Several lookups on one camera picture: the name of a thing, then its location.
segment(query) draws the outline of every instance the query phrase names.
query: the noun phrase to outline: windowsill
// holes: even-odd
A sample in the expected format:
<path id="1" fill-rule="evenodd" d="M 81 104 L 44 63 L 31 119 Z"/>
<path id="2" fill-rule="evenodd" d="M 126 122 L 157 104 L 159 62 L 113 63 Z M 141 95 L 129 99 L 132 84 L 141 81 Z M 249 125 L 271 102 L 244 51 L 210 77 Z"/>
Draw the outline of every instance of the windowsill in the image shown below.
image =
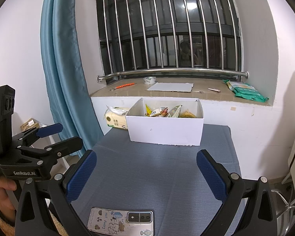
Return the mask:
<path id="1" fill-rule="evenodd" d="M 114 91 L 110 89 L 127 83 L 136 83 L 133 86 L 123 87 Z M 270 106 L 268 102 L 256 102 L 243 98 L 235 98 L 235 94 L 228 88 L 222 80 L 200 79 L 200 78 L 157 78 L 157 82 L 164 83 L 193 83 L 191 93 L 188 92 L 163 92 L 163 91 L 146 91 L 151 85 L 145 85 L 142 78 L 123 79 L 111 85 L 108 85 L 92 95 L 91 97 L 177 97 L 177 98 L 199 98 L 205 100 L 232 101 L 240 103 L 249 103 L 263 106 Z"/>

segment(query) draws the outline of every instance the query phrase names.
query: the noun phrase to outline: mobile phone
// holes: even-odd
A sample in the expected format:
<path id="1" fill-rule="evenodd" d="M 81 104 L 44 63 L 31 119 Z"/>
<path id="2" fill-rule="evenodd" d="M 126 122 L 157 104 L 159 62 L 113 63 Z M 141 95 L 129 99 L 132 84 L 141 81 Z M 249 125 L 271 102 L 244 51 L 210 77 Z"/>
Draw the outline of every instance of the mobile phone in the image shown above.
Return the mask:
<path id="1" fill-rule="evenodd" d="M 114 236 L 154 236 L 153 211 L 111 210 L 93 207 L 90 231 Z"/>

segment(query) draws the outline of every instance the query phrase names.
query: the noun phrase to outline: blue curtain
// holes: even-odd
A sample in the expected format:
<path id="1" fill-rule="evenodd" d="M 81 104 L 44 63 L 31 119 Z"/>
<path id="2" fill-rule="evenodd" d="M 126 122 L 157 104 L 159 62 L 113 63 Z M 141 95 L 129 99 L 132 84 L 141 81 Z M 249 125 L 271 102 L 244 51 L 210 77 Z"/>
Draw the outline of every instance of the blue curtain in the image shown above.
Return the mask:
<path id="1" fill-rule="evenodd" d="M 44 0 L 41 14 L 41 56 L 50 109 L 64 127 L 61 140 L 83 139 L 85 150 L 103 136 L 88 95 L 76 33 L 75 0 Z"/>

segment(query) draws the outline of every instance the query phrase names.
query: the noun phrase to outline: green plastic bag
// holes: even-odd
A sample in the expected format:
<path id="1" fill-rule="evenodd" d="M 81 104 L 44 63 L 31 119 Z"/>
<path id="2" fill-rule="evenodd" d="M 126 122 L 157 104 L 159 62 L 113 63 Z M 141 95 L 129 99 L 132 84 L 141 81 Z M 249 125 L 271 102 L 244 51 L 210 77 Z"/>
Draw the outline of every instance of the green plastic bag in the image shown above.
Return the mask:
<path id="1" fill-rule="evenodd" d="M 268 98 L 262 96 L 254 87 L 247 83 L 223 80 L 229 89 L 235 93 L 235 97 L 245 98 L 258 102 L 266 102 Z"/>

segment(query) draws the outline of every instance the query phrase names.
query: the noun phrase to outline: white cardboard box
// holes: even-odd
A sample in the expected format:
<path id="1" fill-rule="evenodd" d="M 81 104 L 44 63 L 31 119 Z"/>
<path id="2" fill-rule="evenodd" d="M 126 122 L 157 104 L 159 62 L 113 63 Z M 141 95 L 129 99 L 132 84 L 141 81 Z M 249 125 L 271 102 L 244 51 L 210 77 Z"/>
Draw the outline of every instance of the white cardboard box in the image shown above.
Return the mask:
<path id="1" fill-rule="evenodd" d="M 151 109 L 182 105 L 197 118 L 147 117 L 145 104 Z M 138 100 L 126 115 L 131 141 L 164 145 L 200 145 L 203 129 L 203 110 L 197 98 L 146 97 Z"/>

